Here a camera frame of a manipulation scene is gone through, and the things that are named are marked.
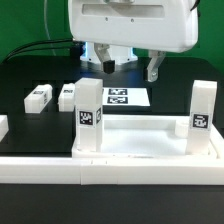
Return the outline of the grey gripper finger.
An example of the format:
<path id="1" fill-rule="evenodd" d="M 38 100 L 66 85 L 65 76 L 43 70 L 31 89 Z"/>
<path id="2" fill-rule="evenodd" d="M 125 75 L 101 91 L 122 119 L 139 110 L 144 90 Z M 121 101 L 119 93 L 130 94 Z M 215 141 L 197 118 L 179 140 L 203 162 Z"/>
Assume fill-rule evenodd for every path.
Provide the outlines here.
<path id="1" fill-rule="evenodd" d="M 166 53 L 164 51 L 149 51 L 150 62 L 146 68 L 145 80 L 148 82 L 155 82 L 158 79 L 159 66 L 165 59 Z"/>
<path id="2" fill-rule="evenodd" d="M 115 71 L 115 61 L 110 57 L 109 48 L 108 44 L 94 44 L 94 51 L 101 63 L 102 71 L 106 74 L 112 74 Z"/>

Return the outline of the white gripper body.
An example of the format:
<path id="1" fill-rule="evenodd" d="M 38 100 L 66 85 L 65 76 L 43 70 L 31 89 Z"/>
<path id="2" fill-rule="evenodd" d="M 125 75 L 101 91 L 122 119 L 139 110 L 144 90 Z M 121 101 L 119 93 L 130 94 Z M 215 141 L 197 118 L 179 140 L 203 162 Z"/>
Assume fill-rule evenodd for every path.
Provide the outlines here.
<path id="1" fill-rule="evenodd" d="M 68 13 L 79 41 L 177 53 L 198 41 L 194 0 L 68 0 Z"/>

